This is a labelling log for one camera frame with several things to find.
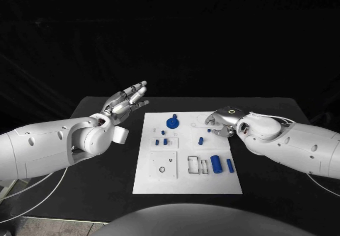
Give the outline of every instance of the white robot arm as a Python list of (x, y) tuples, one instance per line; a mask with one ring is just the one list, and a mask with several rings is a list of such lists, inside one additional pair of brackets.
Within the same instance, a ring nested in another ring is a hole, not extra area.
[(239, 109), (223, 107), (208, 117), (206, 124), (222, 123), (222, 130), (213, 130), (213, 134), (231, 137), (236, 133), (257, 155), (297, 171), (340, 179), (340, 134), (285, 118), (280, 118), (280, 123), (274, 118), (280, 117), (246, 115)]
[(117, 125), (149, 104), (143, 81), (115, 93), (89, 117), (26, 125), (0, 135), (0, 180), (46, 175), (124, 144), (128, 130)]

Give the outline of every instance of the white board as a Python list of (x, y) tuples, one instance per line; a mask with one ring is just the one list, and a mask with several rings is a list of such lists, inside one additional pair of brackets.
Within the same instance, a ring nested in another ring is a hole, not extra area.
[[(222, 125), (205, 125), (205, 119), (212, 113), (146, 114), (134, 177), (134, 194), (242, 194), (229, 141), (208, 132), (209, 128), (221, 129)], [(169, 129), (166, 122), (173, 114), (177, 115), (179, 127)], [(203, 145), (196, 145), (199, 137), (205, 139)], [(164, 138), (167, 138), (169, 145), (164, 145)], [(210, 161), (213, 155), (218, 155), (221, 159), (223, 169), (221, 174), (213, 173)], [(189, 156), (198, 157), (199, 174), (189, 173)], [(229, 172), (226, 159), (232, 160), (234, 173)], [(202, 160), (206, 160), (208, 175), (203, 174)]]

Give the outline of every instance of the robotic hand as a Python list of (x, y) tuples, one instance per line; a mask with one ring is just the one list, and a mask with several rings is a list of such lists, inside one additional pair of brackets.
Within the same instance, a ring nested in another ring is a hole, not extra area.
[(293, 169), (340, 179), (340, 134), (317, 126), (257, 113), (248, 115), (234, 107), (216, 110), (206, 119), (223, 124), (213, 134), (226, 138), (238, 134), (248, 150), (265, 155)]
[(0, 180), (46, 175), (124, 144), (128, 130), (117, 125), (149, 104), (138, 102), (147, 82), (117, 92), (89, 117), (26, 125), (0, 135)]

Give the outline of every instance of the cable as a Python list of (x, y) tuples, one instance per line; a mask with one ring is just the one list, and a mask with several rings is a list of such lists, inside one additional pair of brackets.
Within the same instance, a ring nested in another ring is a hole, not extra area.
[(310, 179), (314, 181), (314, 183), (324, 189), (327, 190), (330, 193), (333, 193), (334, 195), (337, 195), (340, 197), (340, 195), (337, 193), (334, 193), (331, 190), (329, 190), (316, 180), (314, 178), (310, 176), (310, 174), (307, 173)]
[(258, 113), (254, 113), (254, 112), (249, 112), (252, 115), (257, 115), (257, 116), (261, 116), (261, 117), (274, 117), (274, 118), (278, 118), (281, 120), (284, 120), (287, 122), (287, 120), (293, 123), (295, 123), (294, 120), (288, 119), (288, 118), (284, 118), (284, 117), (277, 117), (277, 116), (268, 116), (268, 115), (262, 115), (262, 114), (258, 114)]
[(28, 187), (26, 189), (23, 189), (22, 191), (19, 191), (17, 193), (9, 195), (7, 197), (4, 198), (0, 198), (0, 201), (7, 199), (7, 198), (12, 198), (13, 196), (16, 196), (19, 193), (25, 192), (26, 190), (29, 190), (30, 188), (33, 188), (38, 184), (40, 184), (52, 175), (53, 173), (51, 173), (39, 182), (36, 182), (30, 187)]
[(7, 220), (0, 221), (0, 224), (2, 224), (3, 222), (7, 222), (7, 221), (13, 220), (15, 218), (20, 217), (22, 215), (25, 215), (29, 211), (32, 211), (32, 210), (46, 201), (46, 199), (51, 197), (52, 193), (55, 192), (55, 190), (56, 190), (56, 188), (58, 188), (58, 186), (59, 186), (59, 184), (61, 184), (61, 182), (62, 182), (62, 179), (64, 179), (65, 174), (66, 174), (66, 170), (68, 170), (68, 168), (65, 169), (62, 178), (61, 178), (61, 180), (59, 180), (59, 183), (58, 183), (55, 189), (52, 190), (51, 194), (45, 197), (45, 199), (43, 199), (26, 212), (23, 212), (20, 215), (12, 217), (12, 218), (7, 219)]

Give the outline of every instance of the black curtain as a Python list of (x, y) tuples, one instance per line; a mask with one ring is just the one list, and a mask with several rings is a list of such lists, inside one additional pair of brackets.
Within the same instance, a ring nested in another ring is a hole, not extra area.
[(85, 96), (111, 96), (143, 80), (147, 96), (291, 97), (336, 129), (339, 6), (3, 1), (0, 132), (69, 118)]

